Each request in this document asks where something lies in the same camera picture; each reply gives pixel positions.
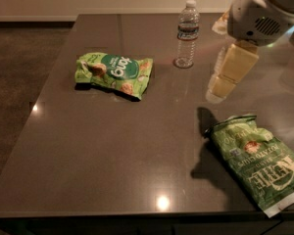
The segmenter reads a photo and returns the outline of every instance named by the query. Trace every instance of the green snack bag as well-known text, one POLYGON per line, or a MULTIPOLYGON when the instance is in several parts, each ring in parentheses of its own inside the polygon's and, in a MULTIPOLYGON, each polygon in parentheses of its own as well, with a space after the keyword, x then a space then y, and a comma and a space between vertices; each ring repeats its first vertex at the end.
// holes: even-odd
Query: green snack bag
POLYGON ((138 61, 100 52, 88 53, 76 61, 75 82, 121 91, 141 100, 152 66, 152 59, 138 61))
POLYGON ((272 217, 294 204, 294 152, 256 116, 230 117, 206 131, 260 209, 272 217))

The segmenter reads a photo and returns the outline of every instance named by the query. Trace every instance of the floor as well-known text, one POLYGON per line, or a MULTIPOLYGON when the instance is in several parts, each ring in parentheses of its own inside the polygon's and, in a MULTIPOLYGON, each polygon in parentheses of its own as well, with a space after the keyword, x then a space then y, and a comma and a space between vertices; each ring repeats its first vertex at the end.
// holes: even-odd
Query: floor
POLYGON ((70 30, 0 25, 0 173, 70 30))

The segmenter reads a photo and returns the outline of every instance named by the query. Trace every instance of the plastic water bottle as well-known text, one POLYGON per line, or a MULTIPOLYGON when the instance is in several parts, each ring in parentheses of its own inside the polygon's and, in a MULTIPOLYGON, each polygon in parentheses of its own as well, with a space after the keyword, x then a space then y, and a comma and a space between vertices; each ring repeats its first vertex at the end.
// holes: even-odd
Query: plastic water bottle
POLYGON ((196 39, 199 33, 199 18, 196 1, 187 0, 186 8, 178 16, 177 58, 173 62, 179 68, 193 66, 196 39))

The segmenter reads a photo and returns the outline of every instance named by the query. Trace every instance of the table surface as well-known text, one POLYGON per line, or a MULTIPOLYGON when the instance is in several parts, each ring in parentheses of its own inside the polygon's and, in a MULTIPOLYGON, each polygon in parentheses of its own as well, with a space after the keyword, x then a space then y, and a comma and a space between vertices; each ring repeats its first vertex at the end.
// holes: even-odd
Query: table surface
POLYGON ((172 64, 176 14, 79 16, 0 176, 0 217, 258 212, 202 132, 251 113, 294 150, 294 47, 287 33, 261 48, 228 98, 210 104, 218 52, 233 42, 211 31, 219 16, 201 15, 187 70, 172 64), (74 88, 76 59, 97 51, 154 59, 142 101, 74 88))

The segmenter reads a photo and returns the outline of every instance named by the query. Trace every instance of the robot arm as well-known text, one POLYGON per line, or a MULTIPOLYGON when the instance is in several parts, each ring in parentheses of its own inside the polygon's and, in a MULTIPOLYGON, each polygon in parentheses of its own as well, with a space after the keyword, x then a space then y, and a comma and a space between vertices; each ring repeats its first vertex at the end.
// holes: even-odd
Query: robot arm
POLYGON ((234 0, 213 31, 236 39, 218 55, 206 99, 222 102, 258 62, 258 47, 271 44, 294 25, 294 0, 234 0))
POLYGON ((294 25, 294 0, 233 0, 227 33, 256 46, 276 41, 294 25))

